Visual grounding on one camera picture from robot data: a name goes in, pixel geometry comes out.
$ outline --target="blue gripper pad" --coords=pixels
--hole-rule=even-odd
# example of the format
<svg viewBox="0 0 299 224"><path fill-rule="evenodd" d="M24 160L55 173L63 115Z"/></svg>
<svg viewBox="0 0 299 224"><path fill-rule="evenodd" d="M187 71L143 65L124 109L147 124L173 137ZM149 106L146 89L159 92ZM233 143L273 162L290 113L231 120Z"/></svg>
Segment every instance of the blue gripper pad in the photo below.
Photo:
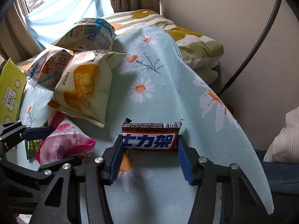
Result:
<svg viewBox="0 0 299 224"><path fill-rule="evenodd" d="M46 139L53 131L54 129L50 126L27 128L22 134L22 138L28 141Z"/></svg>
<svg viewBox="0 0 299 224"><path fill-rule="evenodd" d="M185 180L190 185L195 185L193 171L197 170L197 159L199 155L194 148L187 146L182 135L178 136L178 157Z"/></svg>
<svg viewBox="0 0 299 224"><path fill-rule="evenodd" d="M121 162L122 162L123 156L124 156L122 135L118 136L113 147L116 147L116 151L115 151L113 160L110 165L110 175L109 175L109 179L108 179L110 184L113 184L113 182L117 179L118 171L119 171L119 168L121 167Z"/></svg>

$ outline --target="yellow box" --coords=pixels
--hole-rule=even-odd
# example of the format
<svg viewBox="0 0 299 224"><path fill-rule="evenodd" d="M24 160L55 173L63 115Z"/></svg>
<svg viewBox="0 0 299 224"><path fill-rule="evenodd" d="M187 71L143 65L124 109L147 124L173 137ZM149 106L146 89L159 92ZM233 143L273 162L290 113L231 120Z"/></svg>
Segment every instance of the yellow box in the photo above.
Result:
<svg viewBox="0 0 299 224"><path fill-rule="evenodd" d="M0 124L2 124L18 119L26 77L11 59L0 73Z"/></svg>

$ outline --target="light blue bedsheet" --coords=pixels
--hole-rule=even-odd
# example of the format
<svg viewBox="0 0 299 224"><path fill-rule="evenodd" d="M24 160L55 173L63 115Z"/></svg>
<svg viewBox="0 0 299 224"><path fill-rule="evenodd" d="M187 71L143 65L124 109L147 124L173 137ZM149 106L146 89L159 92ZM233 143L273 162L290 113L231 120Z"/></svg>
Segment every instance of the light blue bedsheet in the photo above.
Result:
<svg viewBox="0 0 299 224"><path fill-rule="evenodd" d="M269 185L246 135L213 91L183 63L170 35L157 27L141 28L118 37L113 50L127 56L112 71L105 127L72 118L97 141L94 156L114 144L126 117L136 123L183 119L180 133L189 146L215 164L239 164L272 213ZM23 123L30 124L28 107L39 100L34 107L41 114L35 114L33 127L42 125L50 114L46 103L52 93L37 96L40 90L27 91L20 113ZM30 167L25 162L18 163ZM117 180L105 189L113 221L122 224L187 223L196 193L196 187L184 180L176 153L156 151L130 151ZM219 223L220 185L216 200L214 223Z"/></svg>

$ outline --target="metal screw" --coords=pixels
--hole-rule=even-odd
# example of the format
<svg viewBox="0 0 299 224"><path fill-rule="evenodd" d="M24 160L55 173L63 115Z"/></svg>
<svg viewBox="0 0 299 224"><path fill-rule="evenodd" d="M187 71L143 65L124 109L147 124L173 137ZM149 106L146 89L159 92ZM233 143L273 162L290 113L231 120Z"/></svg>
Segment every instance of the metal screw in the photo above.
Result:
<svg viewBox="0 0 299 224"><path fill-rule="evenodd" d="M71 165L69 163L65 163L65 164L62 165L62 168L65 169L65 170L69 169L70 167L71 167Z"/></svg>
<svg viewBox="0 0 299 224"><path fill-rule="evenodd" d="M46 169L46 170L44 171L44 174L45 174L45 175L51 175L51 174L52 174L52 171L49 170L49 169Z"/></svg>
<svg viewBox="0 0 299 224"><path fill-rule="evenodd" d="M231 165L231 168L234 169L234 170L238 170L238 169L239 169L239 165L233 163L233 164Z"/></svg>
<svg viewBox="0 0 299 224"><path fill-rule="evenodd" d="M104 159L100 156L95 158L96 163L101 163L102 161L104 161Z"/></svg>
<svg viewBox="0 0 299 224"><path fill-rule="evenodd" d="M199 159L198 159L198 161L199 162L201 162L201 163L205 163L205 162L207 162L207 159L205 158L205 157L200 157Z"/></svg>

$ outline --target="white flower pattern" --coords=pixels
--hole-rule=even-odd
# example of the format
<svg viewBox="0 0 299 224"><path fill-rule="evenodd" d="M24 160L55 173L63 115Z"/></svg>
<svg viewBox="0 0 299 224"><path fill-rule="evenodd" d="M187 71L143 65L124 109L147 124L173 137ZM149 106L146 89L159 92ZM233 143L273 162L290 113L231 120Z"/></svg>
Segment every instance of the white flower pattern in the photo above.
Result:
<svg viewBox="0 0 299 224"><path fill-rule="evenodd" d="M141 59L141 55L142 51L140 49L136 49L127 53L119 67L120 74L125 74L126 72L128 72L132 68L132 65L136 62L136 60Z"/></svg>
<svg viewBox="0 0 299 224"><path fill-rule="evenodd" d="M144 82L144 79L141 78L140 80L137 80L129 90L129 97L131 99L135 99L135 101L139 101L140 103L143 102L144 96L146 96L148 99L151 99L153 97L153 94L151 92L155 91L155 85L152 83L152 80L149 78Z"/></svg>
<svg viewBox="0 0 299 224"><path fill-rule="evenodd" d="M139 37L137 43L142 44L143 46L146 46L147 44L156 44L158 43L158 38L159 35L157 35L157 32L151 32L147 35Z"/></svg>
<svg viewBox="0 0 299 224"><path fill-rule="evenodd" d="M110 142L106 143L107 148L112 146L113 144ZM132 151L128 151L128 153L123 156L116 181L122 181L122 186L126 193L130 190L130 181L134 181L134 183L143 186L141 180L150 179L154 175L152 170L138 166L142 161L144 161L144 159L138 158L138 155L133 154Z"/></svg>
<svg viewBox="0 0 299 224"><path fill-rule="evenodd" d="M236 128L240 128L237 120L233 117L228 108L220 100L220 98L209 88L209 86L198 76L193 80L193 84L198 87L204 87L208 90L200 96L200 107L203 109L202 118L216 105L216 119L215 119L215 131L219 132L223 129L224 118L228 119L228 122L234 125Z"/></svg>

